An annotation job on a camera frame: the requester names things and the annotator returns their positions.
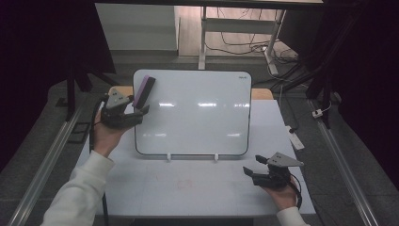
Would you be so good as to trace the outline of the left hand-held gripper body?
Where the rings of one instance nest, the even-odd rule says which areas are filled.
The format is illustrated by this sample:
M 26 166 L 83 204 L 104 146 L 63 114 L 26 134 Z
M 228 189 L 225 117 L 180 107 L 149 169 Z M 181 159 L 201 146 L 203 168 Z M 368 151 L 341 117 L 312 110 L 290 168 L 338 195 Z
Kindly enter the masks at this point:
M 141 124 L 144 117 L 142 111 L 125 113 L 126 107 L 132 101 L 131 96 L 124 95 L 117 89 L 111 89 L 101 109 L 101 122 L 111 129 L 126 129 Z

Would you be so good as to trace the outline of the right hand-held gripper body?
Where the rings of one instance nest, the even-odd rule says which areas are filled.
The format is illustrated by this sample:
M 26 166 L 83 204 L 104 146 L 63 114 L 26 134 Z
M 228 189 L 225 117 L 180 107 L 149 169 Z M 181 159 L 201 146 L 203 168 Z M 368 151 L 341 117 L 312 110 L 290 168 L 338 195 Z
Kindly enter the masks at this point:
M 304 163 L 283 153 L 275 153 L 268 158 L 266 166 L 268 167 L 268 173 L 257 173 L 259 178 L 252 179 L 253 184 L 267 188 L 284 188 L 291 181 L 289 168 L 303 167 Z

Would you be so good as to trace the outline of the purple and black whiteboard eraser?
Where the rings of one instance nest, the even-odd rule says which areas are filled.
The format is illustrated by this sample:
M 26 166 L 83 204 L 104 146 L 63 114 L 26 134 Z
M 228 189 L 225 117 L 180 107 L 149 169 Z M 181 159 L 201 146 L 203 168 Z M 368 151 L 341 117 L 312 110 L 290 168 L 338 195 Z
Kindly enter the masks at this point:
M 137 109 L 141 109 L 144 107 L 150 93 L 152 90 L 152 87 L 155 83 L 156 79 L 153 77 L 150 77 L 149 75 L 145 75 L 143 78 L 142 83 L 140 84 L 140 87 L 138 89 L 138 92 L 135 95 L 135 100 L 133 102 L 133 107 Z

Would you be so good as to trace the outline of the white whiteboard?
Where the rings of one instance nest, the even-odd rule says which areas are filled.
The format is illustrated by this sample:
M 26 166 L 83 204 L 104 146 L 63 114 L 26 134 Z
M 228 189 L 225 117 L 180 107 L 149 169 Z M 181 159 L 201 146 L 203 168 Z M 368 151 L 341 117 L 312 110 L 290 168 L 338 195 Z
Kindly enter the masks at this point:
M 155 79 L 150 107 L 135 128 L 145 155 L 232 155 L 247 152 L 251 82 L 247 72 L 138 70 L 134 91 Z

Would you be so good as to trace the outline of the person's right hand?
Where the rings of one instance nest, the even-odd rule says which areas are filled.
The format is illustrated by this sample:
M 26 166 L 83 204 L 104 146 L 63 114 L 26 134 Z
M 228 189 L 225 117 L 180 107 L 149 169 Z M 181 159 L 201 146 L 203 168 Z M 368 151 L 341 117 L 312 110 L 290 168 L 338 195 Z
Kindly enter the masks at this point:
M 272 189 L 264 187 L 263 190 L 269 194 L 277 206 L 278 210 L 284 210 L 291 207 L 296 207 L 296 193 L 295 180 L 291 177 L 291 184 L 293 186 L 286 186 L 284 188 Z

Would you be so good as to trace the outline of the person's left hand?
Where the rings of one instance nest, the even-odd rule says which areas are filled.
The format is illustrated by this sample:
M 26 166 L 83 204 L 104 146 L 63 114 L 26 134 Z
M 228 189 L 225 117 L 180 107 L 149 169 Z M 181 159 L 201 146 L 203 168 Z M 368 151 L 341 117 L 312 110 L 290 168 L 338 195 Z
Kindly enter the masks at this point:
M 108 157 L 119 145 L 121 137 L 128 131 L 124 129 L 108 128 L 101 122 L 101 112 L 98 111 L 95 116 L 93 130 L 93 151 Z

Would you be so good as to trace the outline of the black floor plate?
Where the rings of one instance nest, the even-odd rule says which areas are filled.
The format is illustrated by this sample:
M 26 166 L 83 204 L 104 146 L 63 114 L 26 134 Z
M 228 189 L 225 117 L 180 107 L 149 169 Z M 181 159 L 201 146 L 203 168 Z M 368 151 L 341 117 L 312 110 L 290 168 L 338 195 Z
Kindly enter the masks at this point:
M 77 122 L 72 128 L 68 143 L 71 144 L 83 144 L 86 142 L 88 137 L 90 123 L 89 122 Z

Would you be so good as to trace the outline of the black metal stand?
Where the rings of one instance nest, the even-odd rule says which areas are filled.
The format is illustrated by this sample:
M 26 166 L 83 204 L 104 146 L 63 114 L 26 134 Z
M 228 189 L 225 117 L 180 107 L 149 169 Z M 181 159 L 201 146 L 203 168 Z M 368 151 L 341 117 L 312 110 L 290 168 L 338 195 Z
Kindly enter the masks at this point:
M 327 128 L 330 128 L 328 111 L 331 107 L 330 96 L 332 90 L 332 75 L 333 75 L 333 62 L 337 58 L 338 52 L 342 48 L 346 38 L 350 34 L 352 28 L 356 23 L 356 19 L 348 16 L 336 29 L 332 32 L 329 38 L 323 42 L 322 52 L 319 52 L 319 63 L 313 70 L 307 71 L 304 75 L 300 75 L 297 79 L 282 86 L 280 91 L 285 94 L 289 90 L 298 87 L 299 85 L 311 81 L 310 86 L 305 91 L 307 99 L 316 99 L 322 93 L 322 112 L 320 115 L 322 122 Z
M 69 62 L 66 72 L 67 116 L 65 121 L 70 121 L 76 111 L 75 86 L 78 86 L 78 88 L 83 92 L 90 92 L 92 90 L 93 85 L 88 77 L 89 74 L 93 74 L 94 76 L 101 79 L 103 82 L 112 87 L 119 85 L 116 80 L 112 79 L 104 72 L 101 72 L 99 69 L 88 65 L 87 63 L 78 63 L 76 61 Z

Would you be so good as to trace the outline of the white table mat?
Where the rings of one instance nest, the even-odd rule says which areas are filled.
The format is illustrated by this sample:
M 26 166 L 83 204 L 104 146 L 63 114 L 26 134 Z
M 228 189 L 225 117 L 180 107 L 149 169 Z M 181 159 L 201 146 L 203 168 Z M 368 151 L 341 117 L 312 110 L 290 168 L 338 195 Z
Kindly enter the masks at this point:
M 251 106 L 248 151 L 235 159 L 144 156 L 134 132 L 125 133 L 111 154 L 116 166 L 106 184 L 108 214 L 127 218 L 256 218 L 273 215 L 271 197 L 252 183 L 243 168 L 266 173 L 257 154 L 295 157 L 279 106 L 255 100 Z

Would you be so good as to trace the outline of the white cabinet panel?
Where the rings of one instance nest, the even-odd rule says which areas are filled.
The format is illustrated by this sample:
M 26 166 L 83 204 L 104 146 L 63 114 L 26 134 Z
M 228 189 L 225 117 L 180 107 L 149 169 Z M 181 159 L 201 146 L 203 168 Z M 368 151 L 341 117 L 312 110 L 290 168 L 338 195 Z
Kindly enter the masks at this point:
M 178 50 L 175 7 L 103 3 L 95 7 L 111 50 Z

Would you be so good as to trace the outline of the aluminium rail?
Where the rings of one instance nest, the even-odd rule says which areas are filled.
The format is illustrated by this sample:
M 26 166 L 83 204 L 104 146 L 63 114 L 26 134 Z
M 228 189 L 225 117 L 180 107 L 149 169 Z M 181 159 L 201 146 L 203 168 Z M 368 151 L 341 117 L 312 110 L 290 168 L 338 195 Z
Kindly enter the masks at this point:
M 358 180 L 344 158 L 342 149 L 332 131 L 326 127 L 325 123 L 320 118 L 315 118 L 314 120 L 317 122 L 319 130 L 327 144 L 332 158 L 334 159 L 334 162 L 343 177 L 343 181 L 358 209 L 363 224 L 365 226 L 380 226 L 371 204 L 368 202 L 364 191 L 360 187 Z
M 81 114 L 82 107 L 78 106 L 75 112 L 71 115 L 70 119 L 62 124 L 56 135 L 56 138 L 50 146 L 47 154 L 44 156 L 44 159 L 42 160 L 34 178 L 29 184 L 13 215 L 11 216 L 11 219 L 7 223 L 7 226 L 24 226 L 26 224 L 35 204 L 40 197 L 40 193 L 44 189 L 44 186 L 54 169 L 56 161 L 59 158 L 61 151 L 64 149 L 68 138 L 72 133 L 72 129 L 77 123 L 77 120 Z

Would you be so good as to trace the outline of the white desk frame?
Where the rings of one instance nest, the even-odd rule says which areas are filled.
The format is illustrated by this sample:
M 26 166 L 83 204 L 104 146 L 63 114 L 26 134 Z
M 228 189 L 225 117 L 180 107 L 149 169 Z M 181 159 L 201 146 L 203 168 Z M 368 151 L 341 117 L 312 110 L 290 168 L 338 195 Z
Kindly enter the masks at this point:
M 199 48 L 199 69 L 205 69 L 205 40 L 207 32 L 226 32 L 243 34 L 264 34 L 270 35 L 270 41 L 263 48 L 263 55 L 266 60 L 267 68 L 271 75 L 278 75 L 278 69 L 272 58 L 272 51 L 277 40 L 280 26 L 284 17 L 283 9 L 276 10 L 276 19 L 274 21 L 262 20 L 242 20 L 242 19 L 220 19 L 207 16 L 207 7 L 201 8 L 201 29 L 200 29 L 200 48 Z

